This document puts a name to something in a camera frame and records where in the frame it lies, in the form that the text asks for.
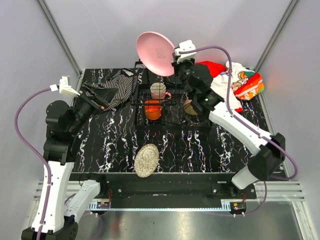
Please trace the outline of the pink ceramic mug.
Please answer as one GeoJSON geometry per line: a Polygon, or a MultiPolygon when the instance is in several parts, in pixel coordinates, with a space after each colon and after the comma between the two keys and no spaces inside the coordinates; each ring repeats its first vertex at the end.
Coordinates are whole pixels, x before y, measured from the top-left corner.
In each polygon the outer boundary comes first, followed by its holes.
{"type": "Polygon", "coordinates": [[[150,94],[152,99],[158,100],[160,103],[170,100],[172,95],[167,91],[167,87],[162,82],[155,82],[150,86],[150,94]]]}

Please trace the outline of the pink round plate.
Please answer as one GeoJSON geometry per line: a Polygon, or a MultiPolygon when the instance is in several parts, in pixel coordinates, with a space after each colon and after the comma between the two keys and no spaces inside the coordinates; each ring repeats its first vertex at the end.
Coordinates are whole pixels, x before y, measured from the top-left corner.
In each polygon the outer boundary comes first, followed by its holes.
{"type": "Polygon", "coordinates": [[[148,70],[161,77],[174,74],[174,49],[175,46],[167,37],[154,31],[143,32],[136,40],[136,51],[141,62],[148,70]]]}

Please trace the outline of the beige speckled bowl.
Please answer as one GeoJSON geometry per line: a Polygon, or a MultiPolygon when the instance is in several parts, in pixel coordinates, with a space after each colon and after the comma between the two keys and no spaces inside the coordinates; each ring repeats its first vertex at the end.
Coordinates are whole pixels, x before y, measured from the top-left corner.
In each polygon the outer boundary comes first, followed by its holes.
{"type": "Polygon", "coordinates": [[[193,109],[193,106],[191,105],[192,100],[191,99],[186,99],[183,103],[183,111],[191,116],[196,116],[197,113],[196,111],[193,109]]]}

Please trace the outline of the orange plastic cup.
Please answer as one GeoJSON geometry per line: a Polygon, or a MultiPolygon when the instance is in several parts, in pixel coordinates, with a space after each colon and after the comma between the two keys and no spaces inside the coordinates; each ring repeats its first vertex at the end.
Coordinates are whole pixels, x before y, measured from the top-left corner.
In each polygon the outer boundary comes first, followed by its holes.
{"type": "Polygon", "coordinates": [[[147,119],[151,121],[158,120],[162,116],[162,106],[159,100],[147,100],[144,105],[144,111],[147,119]]]}

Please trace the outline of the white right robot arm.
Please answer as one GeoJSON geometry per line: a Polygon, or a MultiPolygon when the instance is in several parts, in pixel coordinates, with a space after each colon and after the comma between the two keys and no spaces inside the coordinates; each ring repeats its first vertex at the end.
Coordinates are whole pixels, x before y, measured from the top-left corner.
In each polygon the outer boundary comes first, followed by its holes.
{"type": "Polygon", "coordinates": [[[232,177],[227,185],[228,195],[239,198],[249,185],[268,180],[285,160],[285,137],[280,133],[271,135],[235,110],[228,109],[226,101],[211,88],[213,78],[207,66],[194,64],[191,60],[174,62],[172,65],[175,76],[182,82],[191,100],[193,110],[231,133],[254,156],[232,177]]]}

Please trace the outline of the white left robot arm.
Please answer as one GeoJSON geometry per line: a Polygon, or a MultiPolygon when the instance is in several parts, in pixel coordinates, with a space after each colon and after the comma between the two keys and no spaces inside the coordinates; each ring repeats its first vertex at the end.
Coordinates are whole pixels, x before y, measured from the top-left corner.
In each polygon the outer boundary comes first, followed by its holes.
{"type": "Polygon", "coordinates": [[[60,94],[71,94],[74,106],[56,100],[46,108],[46,140],[43,153],[36,155],[44,165],[44,179],[37,214],[30,227],[21,233],[23,240],[74,240],[79,220],[91,201],[108,193],[105,176],[89,174],[80,190],[67,200],[67,186],[81,146],[78,133],[92,115],[103,113],[118,92],[83,84],[76,91],[62,84],[60,94]]]}

